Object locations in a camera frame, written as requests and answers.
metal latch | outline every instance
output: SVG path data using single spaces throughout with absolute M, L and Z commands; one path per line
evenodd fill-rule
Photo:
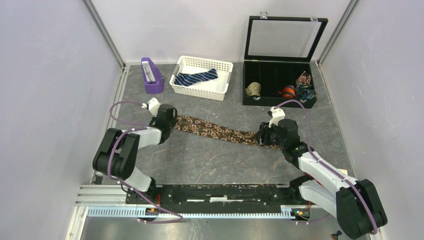
M 268 12 L 267 11 L 261 11 L 260 12 L 260 19 L 268 19 Z

blue patterned rolled tie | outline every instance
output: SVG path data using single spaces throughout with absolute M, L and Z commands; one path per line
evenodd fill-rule
M 179 73 L 175 77 L 174 84 L 188 87 L 198 82 L 206 82 L 217 78 L 217 70 L 213 68 L 209 71 L 195 74 Z

table surface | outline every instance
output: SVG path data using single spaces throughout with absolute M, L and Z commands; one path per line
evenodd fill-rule
M 310 119 L 311 146 L 329 163 L 346 169 L 353 176 L 348 154 L 317 65 L 310 64 L 317 91 L 317 102 L 307 110 Z M 171 104 L 179 115 L 193 116 L 234 130 L 257 132 L 261 122 L 268 122 L 270 107 L 242 105 L 243 63 L 234 63 L 224 101 L 176 94 L 169 84 L 175 64 L 160 64 L 165 79 L 164 92 L 147 94 L 140 65 L 129 68 L 123 100 L 146 103 L 156 97 L 162 104 Z M 306 120 L 300 108 L 283 108 L 286 118 L 299 127 L 301 141 L 306 141 Z M 152 115 L 135 104 L 122 104 L 119 118 L 148 123 Z M 132 126 L 116 125 L 120 129 Z M 136 166 L 153 177 L 157 184 L 227 184 L 227 183 L 288 183 L 302 175 L 285 161 L 281 151 L 249 146 L 191 133 L 173 131 L 160 145 L 138 151 Z M 110 184 L 107 179 L 103 184 Z

orange striped rolled tie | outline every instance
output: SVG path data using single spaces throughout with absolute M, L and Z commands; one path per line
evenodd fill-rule
M 296 97 L 295 86 L 287 85 L 285 88 L 279 92 L 283 98 L 294 99 Z

box lid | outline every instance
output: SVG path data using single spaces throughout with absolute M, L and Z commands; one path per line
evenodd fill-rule
M 250 16 L 245 60 L 311 61 L 327 18 Z

